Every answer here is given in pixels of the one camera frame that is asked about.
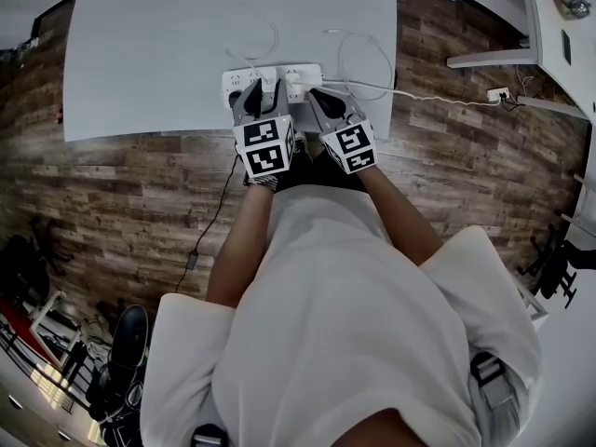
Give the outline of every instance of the wood-grain floor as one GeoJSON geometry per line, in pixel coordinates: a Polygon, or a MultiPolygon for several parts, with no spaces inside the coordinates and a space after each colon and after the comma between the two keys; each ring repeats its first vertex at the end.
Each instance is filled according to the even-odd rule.
{"type": "MultiPolygon", "coordinates": [[[[515,68],[444,65],[449,56],[514,47],[512,29],[462,2],[398,5],[398,88],[467,101],[483,101],[487,88],[522,91],[515,68]]],[[[217,209],[234,139],[228,131],[189,131],[64,143],[54,118],[71,13],[66,6],[45,18],[39,47],[0,72],[0,237],[29,236],[36,214],[54,218],[56,239],[75,259],[65,277],[50,274],[51,281],[72,303],[90,312],[100,300],[122,297],[155,310],[217,209]]],[[[551,91],[545,75],[521,71],[535,76],[528,94],[551,91]]],[[[586,132],[578,119],[533,109],[396,96],[389,139],[378,149],[382,169],[442,237],[482,225],[514,269],[534,257],[529,237],[543,237],[558,222],[553,211],[572,203],[566,172],[580,169],[586,132]]],[[[243,175],[240,168],[232,177],[179,292],[204,296],[244,193],[243,175]]]]}

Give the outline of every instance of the white table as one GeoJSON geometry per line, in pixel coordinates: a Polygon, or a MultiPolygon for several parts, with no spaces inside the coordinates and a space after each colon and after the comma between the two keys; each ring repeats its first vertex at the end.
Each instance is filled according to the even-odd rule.
{"type": "MultiPolygon", "coordinates": [[[[397,0],[243,1],[279,31],[278,50],[258,66],[314,62],[337,79],[343,35],[325,29],[372,34],[389,58],[396,53],[397,0]]],[[[271,40],[269,26],[234,0],[76,0],[66,48],[64,139],[230,129],[222,73],[247,65],[224,49],[263,54],[271,40]]],[[[393,78],[377,50],[358,39],[345,56],[353,79],[387,85],[393,78]]],[[[391,103],[387,95],[361,105],[378,137],[388,134],[391,103]]],[[[316,125],[308,109],[291,105],[298,129],[316,125]]]]}
{"type": "Polygon", "coordinates": [[[560,105],[525,98],[524,104],[585,117],[596,125],[596,0],[592,15],[583,20],[564,20],[553,0],[524,0],[528,19],[528,48],[489,51],[449,58],[451,68],[498,64],[537,64],[577,104],[560,105]],[[571,41],[570,65],[562,51],[562,30],[571,41]]]}

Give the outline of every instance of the wall outlet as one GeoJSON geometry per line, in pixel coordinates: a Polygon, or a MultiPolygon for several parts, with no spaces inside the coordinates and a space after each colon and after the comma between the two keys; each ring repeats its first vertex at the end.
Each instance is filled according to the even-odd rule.
{"type": "Polygon", "coordinates": [[[495,88],[495,89],[488,89],[486,91],[486,99],[490,102],[501,101],[501,95],[504,94],[505,98],[509,98],[511,93],[509,93],[509,88],[495,88]]]}

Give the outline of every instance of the white cable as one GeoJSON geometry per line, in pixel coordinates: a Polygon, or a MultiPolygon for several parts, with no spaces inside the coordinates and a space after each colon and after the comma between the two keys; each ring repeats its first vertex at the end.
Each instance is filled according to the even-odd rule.
{"type": "Polygon", "coordinates": [[[250,68],[252,68],[263,79],[263,81],[267,85],[270,85],[270,84],[273,83],[273,81],[271,81],[270,79],[267,79],[265,77],[265,75],[263,73],[261,73],[261,70],[259,70],[259,68],[257,68],[256,66],[254,66],[247,58],[244,58],[242,55],[237,55],[230,48],[226,48],[225,49],[225,53],[227,54],[227,56],[230,56],[232,58],[238,58],[239,60],[244,61],[246,64],[248,64],[250,66],[250,68]]]}
{"type": "Polygon", "coordinates": [[[394,74],[393,65],[391,64],[391,60],[389,59],[389,57],[386,55],[386,53],[381,48],[381,44],[378,42],[378,40],[374,36],[372,36],[371,34],[365,34],[365,33],[361,33],[361,32],[350,32],[349,30],[329,29],[329,30],[323,30],[323,33],[326,33],[326,34],[339,34],[339,33],[346,34],[344,36],[344,39],[339,44],[339,48],[337,49],[337,71],[339,72],[340,77],[344,80],[345,86],[347,87],[347,90],[348,90],[349,94],[355,100],[359,100],[359,101],[377,101],[377,100],[380,100],[381,98],[384,98],[385,95],[386,95],[385,93],[380,94],[379,96],[375,96],[374,98],[362,98],[362,97],[357,96],[356,94],[354,94],[354,92],[350,89],[350,85],[348,84],[350,80],[347,77],[347,71],[345,70],[345,63],[344,63],[344,45],[345,45],[345,42],[348,39],[350,39],[351,37],[353,37],[353,36],[364,38],[368,43],[370,43],[371,45],[373,45],[379,51],[379,53],[381,53],[381,55],[383,55],[383,58],[385,59],[385,61],[387,63],[387,66],[389,68],[389,71],[388,71],[389,81],[387,83],[387,86],[390,87],[391,86],[391,83],[393,81],[393,74],[394,74]]]}
{"type": "Polygon", "coordinates": [[[523,89],[523,96],[527,96],[528,93],[525,90],[525,87],[527,86],[527,84],[532,81],[534,79],[533,76],[526,76],[523,80],[520,78],[520,69],[519,69],[519,65],[516,64],[515,65],[515,74],[518,76],[518,81],[521,84],[521,88],[523,89]]]}
{"type": "MultiPolygon", "coordinates": [[[[345,81],[333,80],[333,79],[323,79],[323,83],[327,85],[345,85],[345,81]]],[[[400,89],[392,89],[392,88],[384,88],[382,86],[370,85],[368,83],[362,83],[360,81],[352,81],[348,80],[347,84],[349,86],[356,86],[361,88],[370,88],[370,89],[378,89],[379,91],[384,91],[386,93],[393,93],[393,94],[400,94],[402,96],[407,96],[408,98],[412,98],[413,100],[419,101],[430,101],[430,100],[439,100],[443,102],[448,102],[450,104],[464,104],[465,106],[475,105],[475,106],[498,106],[501,104],[501,101],[498,102],[463,102],[463,101],[452,101],[442,98],[441,96],[416,96],[412,93],[407,91],[402,91],[400,89]]]]}
{"type": "Polygon", "coordinates": [[[313,89],[313,88],[324,89],[325,91],[329,91],[330,93],[341,94],[342,96],[351,96],[350,93],[346,93],[345,91],[340,91],[339,89],[333,89],[333,88],[326,88],[324,86],[311,85],[309,83],[303,83],[301,81],[292,81],[292,82],[286,81],[286,83],[289,86],[291,86],[292,88],[295,88],[297,86],[307,86],[308,87],[308,90],[313,89]]]}
{"type": "Polygon", "coordinates": [[[514,101],[516,104],[518,104],[519,106],[522,106],[521,104],[519,104],[519,103],[518,103],[518,99],[517,99],[517,98],[515,98],[515,97],[514,97],[514,96],[513,96],[511,93],[509,93],[509,97],[510,97],[510,98],[511,98],[511,99],[512,99],[512,100],[513,100],[513,101],[514,101]]]}
{"type": "MultiPolygon", "coordinates": [[[[255,60],[261,60],[263,58],[267,58],[271,55],[273,55],[273,53],[275,53],[275,51],[278,49],[278,45],[279,45],[279,31],[278,31],[278,27],[275,25],[274,22],[272,22],[269,18],[266,17],[265,14],[259,12],[258,10],[254,9],[253,7],[251,7],[249,4],[247,4],[246,2],[243,2],[242,0],[236,0],[237,3],[243,7],[245,7],[246,9],[248,9],[253,15],[259,17],[260,19],[263,19],[270,27],[271,27],[271,31],[273,32],[273,43],[271,44],[271,47],[262,55],[260,56],[255,56],[255,57],[242,57],[241,59],[244,60],[251,60],[251,61],[255,61],[255,60]]],[[[233,56],[239,58],[239,55],[237,55],[236,53],[233,53],[233,56]]]]}

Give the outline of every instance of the plug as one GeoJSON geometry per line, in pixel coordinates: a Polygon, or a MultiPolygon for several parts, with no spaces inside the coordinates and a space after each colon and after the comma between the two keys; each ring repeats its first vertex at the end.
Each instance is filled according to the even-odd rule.
{"type": "Polygon", "coordinates": [[[186,262],[186,269],[194,270],[197,259],[198,259],[198,252],[196,250],[191,251],[190,255],[188,255],[188,261],[186,262]]]}
{"type": "Polygon", "coordinates": [[[502,99],[507,99],[511,96],[509,93],[509,88],[495,88],[495,89],[488,89],[486,91],[486,99],[490,102],[497,102],[501,101],[502,99]]]}
{"type": "Polygon", "coordinates": [[[305,91],[301,81],[300,75],[297,73],[286,74],[286,89],[288,91],[288,101],[297,100],[298,97],[305,91]]]}

